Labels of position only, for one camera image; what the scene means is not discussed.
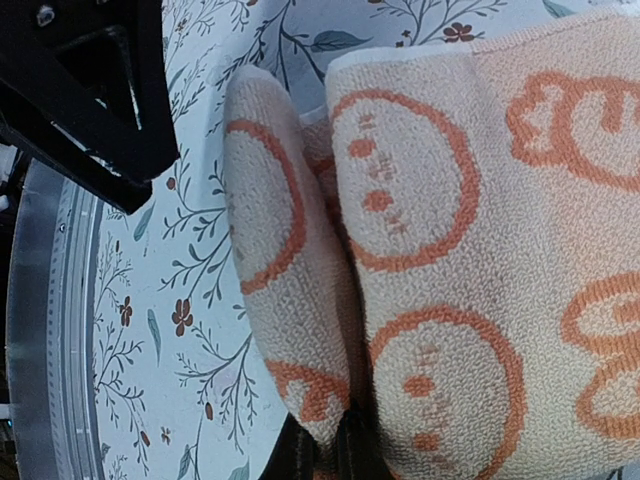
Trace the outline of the orange patterned towel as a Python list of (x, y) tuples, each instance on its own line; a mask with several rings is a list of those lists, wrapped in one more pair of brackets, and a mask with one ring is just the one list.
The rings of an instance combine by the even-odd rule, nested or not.
[(334, 60), (296, 112), (227, 87), (255, 343), (340, 479), (355, 399), (394, 479), (584, 479), (639, 459), (639, 7)]

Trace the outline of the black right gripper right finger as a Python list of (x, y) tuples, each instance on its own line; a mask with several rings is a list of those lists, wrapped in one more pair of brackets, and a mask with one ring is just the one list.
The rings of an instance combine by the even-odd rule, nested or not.
[(379, 447), (374, 418), (355, 399), (340, 420), (336, 451), (340, 479), (394, 479)]

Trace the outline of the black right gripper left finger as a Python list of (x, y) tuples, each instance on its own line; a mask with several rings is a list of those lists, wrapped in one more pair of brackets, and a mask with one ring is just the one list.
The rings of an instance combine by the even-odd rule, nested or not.
[(315, 443), (288, 414), (260, 480), (312, 480)]

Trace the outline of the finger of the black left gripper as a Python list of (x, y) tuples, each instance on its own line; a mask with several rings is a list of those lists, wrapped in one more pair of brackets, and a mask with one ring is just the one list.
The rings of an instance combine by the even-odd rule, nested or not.
[(179, 157), (159, 1), (4, 1), (1, 142), (132, 214)]

